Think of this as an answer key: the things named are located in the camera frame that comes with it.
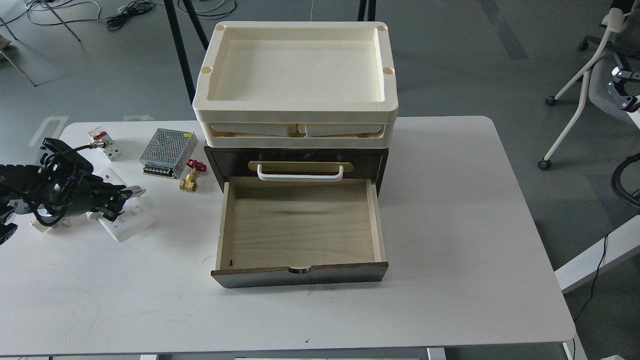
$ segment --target gray floor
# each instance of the gray floor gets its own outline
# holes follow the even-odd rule
[[[97,2],[103,16],[108,16],[129,0]],[[237,2],[238,9],[228,20],[309,20],[312,7],[312,0]],[[213,3],[196,2],[196,7]],[[357,0],[313,3],[314,20],[356,17]],[[4,20],[22,11],[21,0],[3,1],[0,6]],[[378,1],[376,19],[386,22],[390,30],[399,116],[486,115],[493,119],[554,269],[634,216],[608,185],[615,166],[640,149],[640,131],[634,126],[588,105],[554,156],[552,170],[542,172],[536,167],[575,110],[579,89],[572,88],[552,108],[544,105],[544,98],[556,93],[591,56],[592,50],[581,53],[576,45],[584,35],[602,34],[598,23],[607,11],[607,1],[602,0]],[[88,4],[60,13],[66,19],[95,16]],[[46,14],[36,15],[34,20],[52,20]],[[179,19],[195,73],[204,50],[188,18],[179,14]],[[211,33],[215,23],[203,21],[205,32]],[[32,87],[0,59],[0,163],[31,163],[36,151],[29,143],[55,135],[66,117],[66,124],[195,118],[161,6],[116,32],[107,32],[101,22],[71,26],[81,43],[62,26],[36,26],[25,17],[10,24],[20,41],[13,43],[8,54],[39,86]],[[4,28],[0,33],[8,37]],[[49,117],[54,118],[43,126]],[[639,272],[636,256],[598,278],[595,297],[576,324],[590,359],[613,354],[640,359]],[[588,293],[588,286],[583,286],[566,296],[573,314]],[[393,356],[424,358],[424,353],[415,352],[398,350]],[[376,354],[361,351],[353,356]],[[559,345],[469,347],[447,349],[447,357],[562,359],[563,351]]]

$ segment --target brass fitting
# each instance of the brass fitting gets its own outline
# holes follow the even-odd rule
[[[196,172],[192,170],[185,180],[180,180],[179,184],[180,190],[187,190],[188,192],[194,192],[198,188],[198,183],[196,183]]]

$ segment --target white power strip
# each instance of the white power strip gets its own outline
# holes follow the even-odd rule
[[[126,185],[120,176],[111,168],[105,168],[95,173],[95,175],[103,178],[105,183]],[[149,211],[148,207],[139,197],[132,197],[127,200],[122,209],[124,212],[120,214],[114,222],[110,222],[102,216],[96,216],[96,213],[92,213],[88,215],[88,217],[97,218],[102,226],[104,226],[109,234],[118,242],[123,242],[137,234],[142,229],[151,225],[155,220],[151,211]]]

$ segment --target floor marking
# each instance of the floor marking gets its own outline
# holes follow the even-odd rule
[[[51,135],[52,138],[58,138],[58,136],[60,136],[60,134],[62,133],[62,129],[65,127],[65,124],[67,123],[68,119],[69,119],[68,116],[50,116],[44,119],[42,121],[42,124],[40,124],[38,131],[36,131],[36,133],[31,138],[31,141],[29,142],[29,146],[34,147],[36,143],[38,143],[38,139],[40,139],[40,137],[42,136],[44,129],[46,129],[47,125],[49,125],[49,123],[52,121],[59,122],[58,126],[56,127],[56,129],[53,131],[53,134]]]
[[[153,116],[146,114],[146,115],[129,115],[129,116],[123,116],[122,117],[122,121],[149,121],[149,120],[155,120],[156,118],[154,118]]]
[[[512,60],[528,59],[529,55],[524,50],[524,47],[513,33],[511,26],[507,22],[507,18],[504,14],[500,13],[500,8],[494,0],[480,0],[480,7],[484,11],[484,14],[489,18],[495,34],[498,35],[500,42],[504,50]]]

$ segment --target electrical outlet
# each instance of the electrical outlet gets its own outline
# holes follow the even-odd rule
[[[105,168],[104,170],[97,172],[95,175],[103,178],[106,183],[126,185],[120,176],[110,168]],[[153,214],[148,209],[148,206],[145,205],[139,197],[132,197],[127,200],[122,210],[123,213],[120,214],[114,222],[110,222],[102,216],[98,217],[98,221],[117,242],[125,241],[140,232],[142,229],[151,225],[155,220]],[[93,214],[95,213],[88,215],[88,217],[95,217]]]
[[[117,144],[113,141],[113,139],[107,134],[102,127],[96,127],[95,129],[89,131],[87,133],[91,140],[96,141],[104,141],[108,145],[106,147],[101,147],[100,150],[102,153],[109,159],[109,161],[115,161],[122,155],[122,151],[118,148]]]

